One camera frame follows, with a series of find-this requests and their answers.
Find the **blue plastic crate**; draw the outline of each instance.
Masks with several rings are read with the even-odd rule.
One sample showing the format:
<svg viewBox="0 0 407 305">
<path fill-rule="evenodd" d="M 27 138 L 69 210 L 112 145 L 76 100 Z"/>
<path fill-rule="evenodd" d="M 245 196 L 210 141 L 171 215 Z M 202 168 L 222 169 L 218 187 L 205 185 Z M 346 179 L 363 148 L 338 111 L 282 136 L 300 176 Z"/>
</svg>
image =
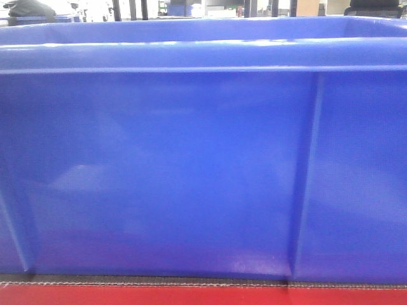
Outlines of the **blue plastic crate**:
<svg viewBox="0 0 407 305">
<path fill-rule="evenodd" d="M 193 7 L 191 5 L 186 6 L 186 12 L 185 12 L 185 5 L 168 5 L 167 6 L 167 15 L 168 16 L 192 16 L 192 9 Z"/>
<path fill-rule="evenodd" d="M 1 272 L 407 283 L 406 22 L 46 24 L 0 44 Z"/>
</svg>

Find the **red surface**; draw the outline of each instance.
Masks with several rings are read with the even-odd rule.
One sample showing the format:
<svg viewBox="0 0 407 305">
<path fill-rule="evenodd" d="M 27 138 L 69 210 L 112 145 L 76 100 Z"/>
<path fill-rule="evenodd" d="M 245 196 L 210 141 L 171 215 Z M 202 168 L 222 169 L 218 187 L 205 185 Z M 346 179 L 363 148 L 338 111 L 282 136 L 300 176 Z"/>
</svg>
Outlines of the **red surface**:
<svg viewBox="0 0 407 305">
<path fill-rule="evenodd" d="M 407 304 L 407 290 L 1 285 L 0 304 L 405 305 Z"/>
</svg>

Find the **blue bin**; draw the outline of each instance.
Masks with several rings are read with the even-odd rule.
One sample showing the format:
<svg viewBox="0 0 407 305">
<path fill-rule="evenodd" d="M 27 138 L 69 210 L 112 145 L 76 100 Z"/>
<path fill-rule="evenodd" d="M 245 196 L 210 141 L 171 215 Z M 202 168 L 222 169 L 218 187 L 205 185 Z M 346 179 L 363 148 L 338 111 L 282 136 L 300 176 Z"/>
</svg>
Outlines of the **blue bin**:
<svg viewBox="0 0 407 305">
<path fill-rule="evenodd" d="M 193 7 L 191 5 L 187 5 L 186 11 L 185 11 L 185 5 L 172 4 L 172 5 L 167 6 L 167 15 L 168 16 L 192 16 L 192 9 L 193 9 Z"/>
<path fill-rule="evenodd" d="M 0 272 L 407 283 L 406 22 L 0 44 Z"/>
</svg>

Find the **metal pole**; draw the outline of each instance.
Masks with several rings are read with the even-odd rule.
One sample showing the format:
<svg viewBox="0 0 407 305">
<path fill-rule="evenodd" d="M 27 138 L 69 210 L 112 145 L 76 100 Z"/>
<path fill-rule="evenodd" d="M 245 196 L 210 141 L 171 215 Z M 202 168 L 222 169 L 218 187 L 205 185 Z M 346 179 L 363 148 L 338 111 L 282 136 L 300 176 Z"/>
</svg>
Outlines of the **metal pole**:
<svg viewBox="0 0 407 305">
<path fill-rule="evenodd" d="M 272 17 L 279 16 L 279 0 L 273 0 L 272 4 Z"/>
<path fill-rule="evenodd" d="M 244 0 L 244 18 L 250 17 L 251 0 Z"/>
<path fill-rule="evenodd" d="M 250 7 L 250 17 L 257 17 L 257 1 L 252 0 L 251 7 Z"/>
<path fill-rule="evenodd" d="M 143 20 L 148 20 L 147 0 L 141 0 L 141 15 Z"/>
<path fill-rule="evenodd" d="M 297 3 L 298 3 L 298 0 L 291 0 L 290 17 L 297 17 Z"/>
<path fill-rule="evenodd" d="M 121 21 L 119 0 L 113 0 L 114 21 Z"/>
<path fill-rule="evenodd" d="M 136 10 L 135 10 L 135 0 L 128 0 L 128 3 L 130 5 L 130 18 L 131 20 L 137 20 L 136 17 Z"/>
</svg>

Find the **black chair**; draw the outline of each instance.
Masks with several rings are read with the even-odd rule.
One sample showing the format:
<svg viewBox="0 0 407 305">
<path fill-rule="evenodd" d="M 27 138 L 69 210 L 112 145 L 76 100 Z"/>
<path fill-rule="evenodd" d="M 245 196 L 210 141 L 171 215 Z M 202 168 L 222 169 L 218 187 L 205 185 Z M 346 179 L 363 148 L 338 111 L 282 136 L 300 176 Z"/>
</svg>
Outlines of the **black chair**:
<svg viewBox="0 0 407 305">
<path fill-rule="evenodd" d="M 399 0 L 351 0 L 345 16 L 366 16 L 407 19 L 407 5 Z"/>
</svg>

